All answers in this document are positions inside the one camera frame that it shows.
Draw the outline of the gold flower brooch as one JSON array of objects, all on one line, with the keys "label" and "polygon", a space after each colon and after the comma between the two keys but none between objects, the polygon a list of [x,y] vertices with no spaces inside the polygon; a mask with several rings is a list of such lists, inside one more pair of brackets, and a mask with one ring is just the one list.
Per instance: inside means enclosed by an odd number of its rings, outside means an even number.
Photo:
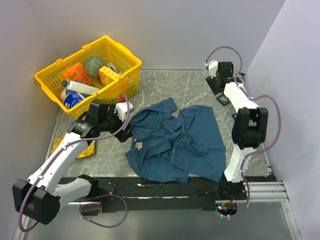
[{"label": "gold flower brooch", "polygon": [[141,150],[143,148],[143,142],[136,142],[134,148]]}]

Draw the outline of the dark blue t-shirt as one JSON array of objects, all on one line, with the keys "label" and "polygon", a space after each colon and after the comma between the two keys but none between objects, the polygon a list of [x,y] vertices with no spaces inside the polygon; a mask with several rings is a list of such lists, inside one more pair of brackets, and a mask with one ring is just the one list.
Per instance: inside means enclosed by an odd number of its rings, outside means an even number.
[{"label": "dark blue t-shirt", "polygon": [[[141,109],[131,119],[132,145],[125,154],[134,172],[146,180],[185,184],[193,174],[219,182],[226,169],[224,145],[212,107],[179,110],[173,98]],[[136,142],[143,148],[135,149]]]}]

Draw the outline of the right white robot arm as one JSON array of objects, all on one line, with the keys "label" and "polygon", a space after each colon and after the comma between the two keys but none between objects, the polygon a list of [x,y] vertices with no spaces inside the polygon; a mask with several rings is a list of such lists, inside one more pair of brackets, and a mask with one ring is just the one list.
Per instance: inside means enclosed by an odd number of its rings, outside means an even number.
[{"label": "right white robot arm", "polygon": [[244,173],[248,161],[255,150],[266,139],[269,112],[250,99],[240,79],[234,76],[232,62],[213,60],[206,65],[210,88],[216,95],[222,93],[236,111],[231,138],[233,152],[219,181],[218,193],[223,199],[241,194],[244,186]]}]

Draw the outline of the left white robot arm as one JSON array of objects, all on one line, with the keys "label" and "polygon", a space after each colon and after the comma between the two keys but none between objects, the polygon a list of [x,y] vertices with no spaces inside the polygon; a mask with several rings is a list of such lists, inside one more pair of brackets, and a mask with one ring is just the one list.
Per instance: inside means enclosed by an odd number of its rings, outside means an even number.
[{"label": "left white robot arm", "polygon": [[99,140],[102,132],[121,139],[129,129],[129,115],[133,111],[128,100],[116,104],[92,101],[44,164],[26,180],[18,179],[13,184],[14,206],[19,216],[47,225],[69,203],[80,198],[94,201],[99,195],[99,182],[91,176],[82,174],[63,186],[58,184],[80,153]]}]

